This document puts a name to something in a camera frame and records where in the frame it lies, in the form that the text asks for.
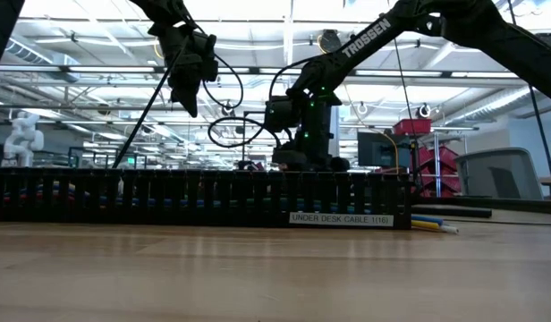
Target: yellow cable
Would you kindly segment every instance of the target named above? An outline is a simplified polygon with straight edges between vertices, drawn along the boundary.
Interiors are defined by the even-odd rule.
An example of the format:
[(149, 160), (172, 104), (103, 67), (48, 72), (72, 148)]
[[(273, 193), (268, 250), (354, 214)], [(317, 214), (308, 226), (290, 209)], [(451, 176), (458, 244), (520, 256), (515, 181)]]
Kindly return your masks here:
[(160, 53), (158, 53), (157, 43), (154, 43), (154, 53), (157, 54), (158, 58), (165, 59)]
[(411, 226), (413, 227), (419, 227), (419, 228), (426, 228), (426, 229), (432, 229), (432, 230), (440, 230), (440, 226), (437, 223), (429, 223), (424, 222), (420, 220), (411, 220)]
[[(359, 116), (359, 113), (357, 112), (357, 108), (355, 108), (355, 106), (353, 106), (353, 103), (351, 103), (351, 109), (353, 110), (353, 112), (355, 112), (355, 115), (357, 115), (357, 118), (359, 119), (359, 122), (367, 128), (367, 125), (365, 125), (363, 120), (361, 120), (361, 117)], [(391, 144), (393, 144), (393, 148), (394, 148), (394, 166), (395, 166), (395, 169), (396, 169), (396, 173), (399, 174), (399, 148), (397, 147), (397, 144), (394, 142), (393, 139), (391, 139), (390, 136), (384, 134), (383, 132), (376, 131), (376, 130), (373, 130), (373, 129), (369, 129), (369, 130), (374, 132), (374, 133), (381, 134), (384, 137), (386, 137), (389, 141), (391, 141)]]

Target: white robot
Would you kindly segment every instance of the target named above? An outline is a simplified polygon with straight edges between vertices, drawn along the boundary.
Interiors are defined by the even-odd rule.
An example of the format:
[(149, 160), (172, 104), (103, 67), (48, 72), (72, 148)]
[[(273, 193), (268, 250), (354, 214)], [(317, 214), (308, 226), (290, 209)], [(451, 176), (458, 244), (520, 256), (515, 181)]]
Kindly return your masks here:
[(33, 165), (33, 151), (40, 151), (45, 144), (43, 132), (35, 129), (38, 120), (39, 115), (25, 112), (19, 112), (12, 120), (13, 129), (5, 140), (1, 166)]

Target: red storage rack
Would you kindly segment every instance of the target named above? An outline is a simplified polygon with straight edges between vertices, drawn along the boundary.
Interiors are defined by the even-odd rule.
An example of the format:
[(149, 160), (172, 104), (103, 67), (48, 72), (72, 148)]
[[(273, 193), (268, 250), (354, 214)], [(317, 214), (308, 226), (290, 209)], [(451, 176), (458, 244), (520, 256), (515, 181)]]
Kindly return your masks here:
[(440, 147), (438, 149), (438, 154), (440, 156), (441, 166), (448, 166), (456, 172), (456, 161), (454, 161), (454, 159), (458, 157), (458, 154), (447, 147)]
[(394, 126), (394, 134), (397, 135), (425, 135), (430, 133), (430, 119), (401, 120)]
[[(439, 147), (438, 151), (440, 153), (441, 197), (453, 197), (455, 193), (461, 192), (461, 182), (456, 176), (456, 162), (454, 161), (458, 155), (444, 146)], [(434, 191), (437, 190), (435, 150), (419, 148), (417, 161), (422, 174), (421, 195), (430, 196), (432, 194), (435, 196)]]

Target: ceiling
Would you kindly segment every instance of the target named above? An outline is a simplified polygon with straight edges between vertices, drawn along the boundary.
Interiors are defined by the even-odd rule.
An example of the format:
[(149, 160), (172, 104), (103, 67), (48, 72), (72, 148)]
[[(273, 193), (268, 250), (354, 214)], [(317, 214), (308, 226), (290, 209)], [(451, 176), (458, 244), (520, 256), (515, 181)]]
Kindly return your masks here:
[[(541, 6), (532, 1), (513, 2), (519, 25), (532, 32), (551, 33), (551, 1)], [(184, 3), (200, 27), (217, 36), (216, 54), (241, 72), (245, 86), (237, 115), (264, 110), (269, 82), (278, 69), (321, 54), (317, 38), (323, 29), (337, 30), (345, 41), (389, 10), (387, 0), (357, 0), (345, 8), (343, 0), (330, 0), (326, 5), (316, 0)], [(495, 3), (509, 21), (504, 1)], [(51, 72), (58, 71), (55, 68), (45, 72), (42, 64), (30, 65), (27, 57), (9, 50), (0, 67), (1, 103), (31, 108), (43, 116), (44, 123), (64, 121), (84, 137), (95, 137), (94, 143), (87, 143), (91, 148), (118, 146), (118, 140), (130, 133), (162, 76), (157, 68), (164, 65), (160, 48), (147, 33), (151, 25), (144, 12), (127, 0), (26, 0), (12, 35), (15, 44), (42, 55), (52, 65), (87, 67), (75, 68), (73, 79), (67, 81), (66, 73), (61, 77), (60, 72)], [(405, 32), (397, 40), (410, 106), (428, 104), (436, 121), (476, 114), (475, 108), (480, 109), (477, 102), (482, 99), (524, 86), (523, 81), (477, 50), (413, 32)], [(131, 66), (146, 66), (146, 71), (131, 70)], [(260, 67), (259, 72), (250, 67)], [(342, 156), (356, 156), (353, 140), (360, 126), (359, 117), (366, 125), (393, 125), (408, 117), (399, 67), (394, 43), (388, 44), (358, 66), (358, 72), (335, 91), (343, 101), (339, 107)], [(236, 78), (222, 65), (220, 70), (217, 82), (208, 84), (210, 93), (220, 102), (237, 102), (240, 90)], [(282, 95), (297, 72), (284, 76), (274, 94)], [(452, 72), (447, 73), (452, 76), (443, 79), (441, 72)], [(169, 163), (187, 160), (194, 165), (227, 166), (242, 157), (239, 149), (219, 148), (208, 139), (206, 124), (222, 117), (222, 110), (204, 90), (199, 93), (197, 118), (190, 118), (180, 105), (171, 104), (169, 96), (170, 89), (164, 87), (148, 114), (150, 130), (146, 132), (151, 134), (139, 135), (133, 148)], [(111, 113), (99, 113), (101, 105), (100, 109)], [(251, 114), (250, 118), (262, 121), (263, 115)], [(235, 125), (218, 126), (214, 135), (222, 142), (241, 141)], [(247, 136), (255, 130), (247, 127)], [(93, 136), (93, 132), (104, 136)], [(269, 156), (274, 143), (269, 134), (262, 133), (248, 152)]]

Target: monitor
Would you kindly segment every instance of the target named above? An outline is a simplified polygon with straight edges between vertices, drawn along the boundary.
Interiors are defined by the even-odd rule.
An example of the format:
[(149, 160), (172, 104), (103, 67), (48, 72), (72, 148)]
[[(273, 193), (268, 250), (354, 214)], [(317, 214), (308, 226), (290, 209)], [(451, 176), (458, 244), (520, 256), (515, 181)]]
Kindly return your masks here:
[[(395, 164), (393, 142), (386, 135), (397, 145), (399, 165)], [(406, 135), (359, 131), (357, 152), (359, 166), (411, 167), (411, 139)]]

